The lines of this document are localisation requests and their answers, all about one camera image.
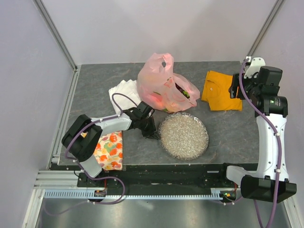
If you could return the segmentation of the fake dark grapes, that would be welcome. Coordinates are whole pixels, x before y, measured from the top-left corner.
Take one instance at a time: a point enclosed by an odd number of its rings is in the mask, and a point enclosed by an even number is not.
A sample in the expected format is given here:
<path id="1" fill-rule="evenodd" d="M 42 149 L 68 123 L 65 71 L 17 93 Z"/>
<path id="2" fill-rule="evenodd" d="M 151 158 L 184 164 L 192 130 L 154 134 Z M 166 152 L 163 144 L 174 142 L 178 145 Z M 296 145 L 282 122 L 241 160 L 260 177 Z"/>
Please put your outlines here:
<path id="1" fill-rule="evenodd" d="M 190 95 L 186 90 L 184 90 L 182 87 L 180 87 L 177 83 L 175 84 L 175 86 L 180 91 L 180 93 L 182 93 L 187 99 L 190 98 Z"/>

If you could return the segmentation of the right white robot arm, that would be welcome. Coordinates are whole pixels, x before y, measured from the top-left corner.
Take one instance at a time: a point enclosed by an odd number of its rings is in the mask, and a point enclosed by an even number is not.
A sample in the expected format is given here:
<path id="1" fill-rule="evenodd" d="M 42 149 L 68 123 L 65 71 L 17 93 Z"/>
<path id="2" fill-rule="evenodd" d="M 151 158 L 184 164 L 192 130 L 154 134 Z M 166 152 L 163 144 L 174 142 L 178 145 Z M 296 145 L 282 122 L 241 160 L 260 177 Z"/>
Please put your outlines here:
<path id="1" fill-rule="evenodd" d="M 280 203 L 296 194 L 297 185 L 290 183 L 285 164 L 284 133 L 288 101 L 279 96 L 283 71 L 272 66 L 250 66 L 244 73 L 234 74 L 229 89 L 231 98 L 248 99 L 254 107 L 259 133 L 257 170 L 227 164 L 218 174 L 223 187 L 235 182 L 244 198 Z"/>

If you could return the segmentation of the pink plastic bag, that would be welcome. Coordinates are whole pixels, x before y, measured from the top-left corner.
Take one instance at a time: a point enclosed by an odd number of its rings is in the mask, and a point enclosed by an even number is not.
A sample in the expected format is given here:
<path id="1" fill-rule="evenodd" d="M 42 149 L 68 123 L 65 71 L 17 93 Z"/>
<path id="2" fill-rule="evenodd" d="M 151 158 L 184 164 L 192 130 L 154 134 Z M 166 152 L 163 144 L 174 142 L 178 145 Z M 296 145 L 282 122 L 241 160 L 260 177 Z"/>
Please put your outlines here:
<path id="1" fill-rule="evenodd" d="M 174 58 L 171 54 L 152 54 L 137 77 L 137 92 L 142 101 L 154 109 L 175 113 L 197 106 L 199 89 L 184 76 L 173 72 Z M 187 99 L 176 88 L 186 90 Z"/>

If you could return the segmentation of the floral patterned cloth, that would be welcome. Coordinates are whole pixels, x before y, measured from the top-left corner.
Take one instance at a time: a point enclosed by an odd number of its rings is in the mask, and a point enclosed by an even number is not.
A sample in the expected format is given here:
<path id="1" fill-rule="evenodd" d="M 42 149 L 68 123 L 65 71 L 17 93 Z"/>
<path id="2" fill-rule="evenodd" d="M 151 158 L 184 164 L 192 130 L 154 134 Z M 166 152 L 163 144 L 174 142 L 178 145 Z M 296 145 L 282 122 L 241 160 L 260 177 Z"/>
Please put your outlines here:
<path id="1" fill-rule="evenodd" d="M 122 132 L 117 131 L 101 136 L 93 154 L 81 166 L 87 173 L 95 177 L 102 170 L 120 171 L 123 168 L 123 137 Z"/>

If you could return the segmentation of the aluminium frame profile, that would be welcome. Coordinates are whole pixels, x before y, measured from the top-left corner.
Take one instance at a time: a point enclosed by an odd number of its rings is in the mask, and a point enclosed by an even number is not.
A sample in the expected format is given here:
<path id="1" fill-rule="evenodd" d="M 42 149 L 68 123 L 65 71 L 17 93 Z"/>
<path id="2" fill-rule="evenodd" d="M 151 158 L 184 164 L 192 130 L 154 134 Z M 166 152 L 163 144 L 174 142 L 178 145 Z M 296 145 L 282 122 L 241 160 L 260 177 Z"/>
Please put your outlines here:
<path id="1" fill-rule="evenodd" d="M 78 68 L 77 64 L 75 63 L 70 52 L 68 51 L 68 48 L 67 48 L 66 44 L 64 43 L 54 21 L 52 20 L 51 15 L 48 12 L 44 2 L 42 0 L 33 0 L 33 2 L 36 5 L 37 9 L 39 10 L 43 20 L 45 21 L 46 25 L 48 26 L 51 34 L 53 35 L 56 43 L 58 44 L 59 48 L 61 49 L 62 53 L 64 54 L 69 65 L 72 67 L 73 71 L 77 71 L 77 68 Z"/>

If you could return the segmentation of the white folded cloth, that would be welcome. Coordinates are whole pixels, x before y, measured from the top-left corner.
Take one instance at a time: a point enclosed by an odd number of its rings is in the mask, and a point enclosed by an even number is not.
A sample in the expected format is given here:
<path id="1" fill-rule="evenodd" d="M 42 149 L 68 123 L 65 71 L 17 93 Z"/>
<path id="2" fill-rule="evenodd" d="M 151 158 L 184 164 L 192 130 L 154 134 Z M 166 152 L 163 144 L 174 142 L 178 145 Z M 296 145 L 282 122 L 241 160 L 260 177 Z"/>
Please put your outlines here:
<path id="1" fill-rule="evenodd" d="M 122 80 L 117 86 L 110 88 L 108 93 L 116 114 L 121 113 L 119 108 L 127 110 L 136 107 L 141 102 L 136 80 Z"/>

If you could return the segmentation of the orange folded t-shirt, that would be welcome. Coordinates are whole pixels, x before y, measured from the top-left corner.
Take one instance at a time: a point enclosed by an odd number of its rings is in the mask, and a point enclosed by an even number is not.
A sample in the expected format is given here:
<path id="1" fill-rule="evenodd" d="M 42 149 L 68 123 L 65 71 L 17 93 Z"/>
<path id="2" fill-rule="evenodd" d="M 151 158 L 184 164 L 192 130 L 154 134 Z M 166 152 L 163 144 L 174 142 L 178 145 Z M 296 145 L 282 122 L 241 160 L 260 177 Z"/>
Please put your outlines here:
<path id="1" fill-rule="evenodd" d="M 201 100 L 209 104 L 211 111 L 242 111 L 242 101 L 230 98 L 229 88 L 233 76 L 215 71 L 208 71 Z"/>

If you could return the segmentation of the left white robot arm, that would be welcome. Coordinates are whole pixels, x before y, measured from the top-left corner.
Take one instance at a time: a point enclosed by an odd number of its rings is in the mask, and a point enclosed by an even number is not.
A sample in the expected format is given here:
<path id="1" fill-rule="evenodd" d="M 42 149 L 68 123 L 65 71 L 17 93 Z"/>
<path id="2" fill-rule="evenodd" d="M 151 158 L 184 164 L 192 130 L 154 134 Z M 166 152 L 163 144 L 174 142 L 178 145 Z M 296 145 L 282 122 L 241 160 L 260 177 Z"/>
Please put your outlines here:
<path id="1" fill-rule="evenodd" d="M 100 137 L 117 131 L 139 129 L 144 138 L 159 140 L 154 112 L 151 106 L 140 102 L 137 107 L 107 117 L 89 118 L 85 114 L 78 116 L 61 140 L 66 153 L 73 155 L 66 158 L 72 159 L 88 174 L 87 180 L 90 184 L 94 187 L 101 186 L 104 175 L 101 173 L 102 167 L 94 157 Z"/>

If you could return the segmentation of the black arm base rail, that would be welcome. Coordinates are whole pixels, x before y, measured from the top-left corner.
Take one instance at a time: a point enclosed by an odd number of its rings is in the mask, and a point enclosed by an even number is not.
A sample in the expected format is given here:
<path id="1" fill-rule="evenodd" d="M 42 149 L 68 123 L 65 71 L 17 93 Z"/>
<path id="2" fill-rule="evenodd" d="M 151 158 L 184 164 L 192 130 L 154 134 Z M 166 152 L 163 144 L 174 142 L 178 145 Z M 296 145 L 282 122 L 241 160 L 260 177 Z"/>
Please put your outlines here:
<path id="1" fill-rule="evenodd" d="M 178 184 L 235 189 L 237 185 L 226 178 L 224 168 L 223 164 L 126 165 L 121 171 L 102 171 L 97 177 L 119 178 L 126 187 Z"/>

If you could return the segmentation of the speckled glass plate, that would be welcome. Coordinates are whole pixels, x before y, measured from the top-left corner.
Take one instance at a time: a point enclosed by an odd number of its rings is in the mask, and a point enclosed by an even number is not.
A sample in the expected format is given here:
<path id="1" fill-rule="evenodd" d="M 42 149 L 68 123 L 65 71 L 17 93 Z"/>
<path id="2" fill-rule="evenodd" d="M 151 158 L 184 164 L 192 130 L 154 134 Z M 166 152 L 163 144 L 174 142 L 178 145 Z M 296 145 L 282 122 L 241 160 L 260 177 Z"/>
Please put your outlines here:
<path id="1" fill-rule="evenodd" d="M 203 122 L 189 113 L 168 115 L 159 125 L 160 142 L 172 157 L 189 161 L 200 157 L 209 146 Z"/>

